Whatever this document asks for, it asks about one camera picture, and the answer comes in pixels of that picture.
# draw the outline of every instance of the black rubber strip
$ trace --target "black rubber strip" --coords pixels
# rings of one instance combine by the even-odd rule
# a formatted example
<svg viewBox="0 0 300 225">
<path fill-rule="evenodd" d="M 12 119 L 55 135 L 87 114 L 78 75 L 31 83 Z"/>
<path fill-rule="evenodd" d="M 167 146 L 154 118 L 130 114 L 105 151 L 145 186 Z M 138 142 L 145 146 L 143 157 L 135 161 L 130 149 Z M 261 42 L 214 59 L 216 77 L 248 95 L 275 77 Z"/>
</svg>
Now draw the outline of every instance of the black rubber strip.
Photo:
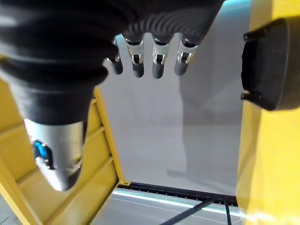
<svg viewBox="0 0 300 225">
<path fill-rule="evenodd" d="M 165 187 L 165 186 L 143 184 L 143 183 L 136 183 L 136 182 L 131 182 L 129 186 L 119 185 L 118 187 L 123 189 L 129 189 L 129 190 L 131 189 L 131 190 L 150 192 L 150 193 L 161 194 L 161 195 L 170 195 L 170 196 L 199 200 L 199 201 L 212 200 L 213 203 L 223 204 L 223 205 L 225 205 L 226 202 L 228 203 L 228 205 L 238 207 L 236 197 L 231 195 L 220 195 L 215 193 L 193 191 L 193 190 L 186 190 L 186 189 L 180 189 L 175 187 Z"/>
<path fill-rule="evenodd" d="M 164 223 L 162 223 L 161 225 L 173 225 L 176 224 L 182 220 L 184 220 L 185 218 L 193 215 L 194 213 L 200 211 L 201 209 L 203 209 L 206 206 L 209 206 L 210 204 L 212 204 L 212 201 L 204 201 L 201 202 L 200 204 L 192 207 L 191 209 L 188 209 L 180 214 L 178 214 L 177 216 L 165 221 Z"/>
</svg>

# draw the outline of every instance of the blue light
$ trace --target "blue light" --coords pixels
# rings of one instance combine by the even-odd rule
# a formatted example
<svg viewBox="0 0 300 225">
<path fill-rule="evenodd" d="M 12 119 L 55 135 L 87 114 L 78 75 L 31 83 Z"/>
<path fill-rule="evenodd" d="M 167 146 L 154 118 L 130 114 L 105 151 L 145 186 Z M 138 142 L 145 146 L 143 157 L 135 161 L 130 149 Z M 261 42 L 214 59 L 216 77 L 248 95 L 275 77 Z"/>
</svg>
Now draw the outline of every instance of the blue light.
<svg viewBox="0 0 300 225">
<path fill-rule="evenodd" d="M 41 154 L 41 157 L 46 157 L 47 156 L 47 152 L 46 149 L 42 146 L 41 143 L 34 143 L 34 145 L 38 148 L 39 153 Z"/>
</svg>

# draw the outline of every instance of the yellow metal beam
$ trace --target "yellow metal beam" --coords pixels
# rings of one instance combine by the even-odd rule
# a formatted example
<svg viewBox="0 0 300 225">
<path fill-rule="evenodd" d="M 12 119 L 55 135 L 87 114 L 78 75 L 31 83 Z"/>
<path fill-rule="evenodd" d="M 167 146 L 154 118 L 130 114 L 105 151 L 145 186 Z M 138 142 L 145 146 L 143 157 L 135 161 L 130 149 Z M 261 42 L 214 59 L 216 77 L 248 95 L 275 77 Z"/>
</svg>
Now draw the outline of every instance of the yellow metal beam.
<svg viewBox="0 0 300 225">
<path fill-rule="evenodd" d="M 23 224 L 42 224 L 0 158 L 0 193 Z"/>
<path fill-rule="evenodd" d="M 251 29 L 300 15 L 300 0 L 252 0 Z M 300 224 L 300 109 L 267 112 L 245 102 L 237 185 L 246 224 Z"/>
<path fill-rule="evenodd" d="M 49 219 L 45 222 L 46 224 L 53 224 L 55 221 L 59 220 L 59 218 L 66 212 L 68 207 L 72 204 L 72 202 L 82 193 L 89 184 L 93 183 L 93 180 L 103 172 L 103 170 L 111 164 L 113 161 L 112 157 L 109 157 L 99 168 L 94 174 L 91 175 L 90 179 L 86 181 L 82 187 L 77 189 L 64 203 L 59 206 L 59 208 L 49 217 Z"/>
<path fill-rule="evenodd" d="M 114 157 L 114 164 L 115 164 L 116 171 L 117 171 L 117 174 L 119 177 L 119 183 L 123 184 L 123 185 L 129 185 L 130 182 L 126 181 L 124 178 L 123 170 L 121 167 L 121 162 L 118 157 L 117 147 L 116 147 L 116 144 L 113 139 L 113 133 L 112 133 L 112 130 L 111 130 L 111 127 L 109 124 L 108 116 L 106 115 L 104 100 L 102 98 L 101 91 L 98 87 L 95 88 L 94 94 L 95 94 L 95 98 L 97 101 L 97 106 L 98 106 L 98 110 L 100 113 L 100 117 L 103 118 L 103 126 L 105 127 L 107 142 L 108 142 L 110 151 L 112 153 L 112 156 Z"/>
</svg>

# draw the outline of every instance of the glossy yellow surface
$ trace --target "glossy yellow surface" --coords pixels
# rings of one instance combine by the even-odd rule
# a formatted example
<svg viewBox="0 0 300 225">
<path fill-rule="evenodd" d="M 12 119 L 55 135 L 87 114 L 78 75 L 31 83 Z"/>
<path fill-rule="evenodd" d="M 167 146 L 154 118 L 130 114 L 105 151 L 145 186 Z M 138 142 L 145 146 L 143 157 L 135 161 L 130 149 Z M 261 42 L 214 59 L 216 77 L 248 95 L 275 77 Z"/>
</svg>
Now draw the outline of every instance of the glossy yellow surface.
<svg viewBox="0 0 300 225">
<path fill-rule="evenodd" d="M 124 183 L 99 89 L 94 95 L 80 178 L 71 190 L 58 192 L 37 169 L 23 120 L 0 81 L 0 193 L 23 224 L 87 223 Z"/>
<path fill-rule="evenodd" d="M 251 29 L 300 14 L 300 0 L 252 0 Z M 245 224 L 300 224 L 300 109 L 267 112 L 245 102 L 237 199 Z"/>
</svg>

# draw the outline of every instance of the metal end effector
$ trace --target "metal end effector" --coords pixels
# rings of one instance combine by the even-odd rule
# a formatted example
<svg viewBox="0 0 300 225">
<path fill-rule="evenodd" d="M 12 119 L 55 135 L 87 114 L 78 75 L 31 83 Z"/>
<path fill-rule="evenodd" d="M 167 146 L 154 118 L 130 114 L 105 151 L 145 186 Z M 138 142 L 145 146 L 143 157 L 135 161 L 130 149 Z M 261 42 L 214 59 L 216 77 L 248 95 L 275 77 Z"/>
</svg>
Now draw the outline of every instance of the metal end effector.
<svg viewBox="0 0 300 225">
<path fill-rule="evenodd" d="M 136 77 L 144 75 L 144 41 L 143 37 L 138 40 L 125 39 L 127 49 L 132 62 L 132 69 Z"/>
<path fill-rule="evenodd" d="M 37 166 L 57 191 L 77 181 L 83 158 L 83 123 L 49 126 L 25 119 Z"/>
</svg>

